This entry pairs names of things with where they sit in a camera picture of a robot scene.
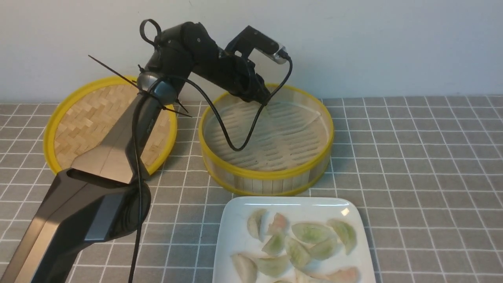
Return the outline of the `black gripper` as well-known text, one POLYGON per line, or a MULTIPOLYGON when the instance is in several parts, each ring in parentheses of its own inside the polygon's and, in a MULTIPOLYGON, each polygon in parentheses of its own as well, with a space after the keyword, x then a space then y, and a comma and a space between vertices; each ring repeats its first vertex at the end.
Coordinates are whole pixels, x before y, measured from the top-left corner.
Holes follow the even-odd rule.
POLYGON ((255 63, 233 53, 219 51, 218 86, 244 102, 265 104, 271 92, 264 79, 255 71, 255 63))

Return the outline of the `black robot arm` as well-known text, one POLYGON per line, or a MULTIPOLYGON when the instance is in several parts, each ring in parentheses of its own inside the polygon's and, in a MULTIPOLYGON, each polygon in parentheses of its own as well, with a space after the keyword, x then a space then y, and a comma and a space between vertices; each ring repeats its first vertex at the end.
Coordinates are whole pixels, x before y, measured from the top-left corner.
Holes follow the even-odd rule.
POLYGON ((185 22, 162 30, 153 19, 140 24, 153 55, 136 81, 121 79, 137 96, 103 140, 57 173, 4 274, 2 283, 64 283, 79 253, 134 232, 149 213, 149 175, 141 154, 160 113, 179 103, 185 83, 205 99, 189 75, 225 89, 244 102, 265 106, 271 97, 248 59, 259 50, 280 59, 284 47, 253 27, 246 27, 220 48, 201 23, 185 22))

